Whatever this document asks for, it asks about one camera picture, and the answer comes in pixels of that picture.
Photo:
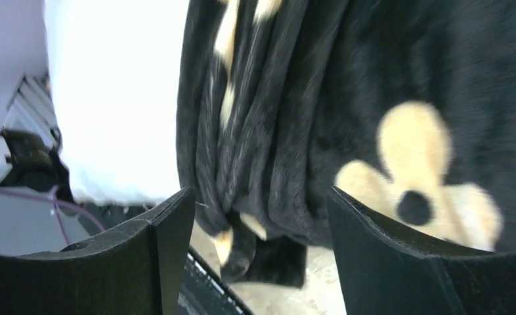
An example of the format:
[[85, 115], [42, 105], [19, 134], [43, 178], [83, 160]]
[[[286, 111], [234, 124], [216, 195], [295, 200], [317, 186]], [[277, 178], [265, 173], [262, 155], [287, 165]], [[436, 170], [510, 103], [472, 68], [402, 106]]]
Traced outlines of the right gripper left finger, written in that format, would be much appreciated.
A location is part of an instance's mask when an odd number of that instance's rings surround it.
[[176, 314], [194, 212], [185, 188], [62, 251], [0, 255], [0, 314]]

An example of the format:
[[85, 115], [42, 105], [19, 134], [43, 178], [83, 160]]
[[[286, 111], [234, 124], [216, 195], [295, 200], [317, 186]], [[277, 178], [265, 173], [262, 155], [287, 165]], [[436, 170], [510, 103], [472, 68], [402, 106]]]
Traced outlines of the black pillowcase with beige flowers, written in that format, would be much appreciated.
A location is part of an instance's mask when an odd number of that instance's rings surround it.
[[177, 164], [228, 283], [301, 287], [333, 186], [516, 251], [516, 1], [190, 1]]

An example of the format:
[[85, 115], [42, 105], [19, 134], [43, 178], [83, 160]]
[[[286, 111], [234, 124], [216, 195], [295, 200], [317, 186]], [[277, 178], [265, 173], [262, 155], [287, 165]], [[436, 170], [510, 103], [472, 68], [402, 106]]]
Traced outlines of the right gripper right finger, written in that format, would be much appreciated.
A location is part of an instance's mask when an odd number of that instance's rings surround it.
[[348, 315], [516, 315], [516, 252], [428, 236], [338, 188], [326, 209]]

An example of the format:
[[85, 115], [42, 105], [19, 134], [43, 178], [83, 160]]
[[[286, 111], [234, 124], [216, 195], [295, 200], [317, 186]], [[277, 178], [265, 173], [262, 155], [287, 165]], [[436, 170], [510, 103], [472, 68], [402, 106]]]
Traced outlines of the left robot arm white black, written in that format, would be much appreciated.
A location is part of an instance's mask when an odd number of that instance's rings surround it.
[[30, 131], [0, 130], [0, 187], [27, 187], [36, 192], [56, 188], [56, 198], [74, 202], [69, 186], [69, 172], [61, 162], [61, 134], [50, 130], [53, 145]]

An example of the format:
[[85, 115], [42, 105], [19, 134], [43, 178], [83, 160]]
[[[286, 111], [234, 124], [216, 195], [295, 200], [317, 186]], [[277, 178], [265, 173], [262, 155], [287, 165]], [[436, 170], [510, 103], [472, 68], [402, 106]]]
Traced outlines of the white pillow insert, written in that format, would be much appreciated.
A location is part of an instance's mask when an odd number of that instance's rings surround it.
[[45, 2], [60, 157], [77, 201], [156, 204], [179, 188], [177, 93], [187, 1]]

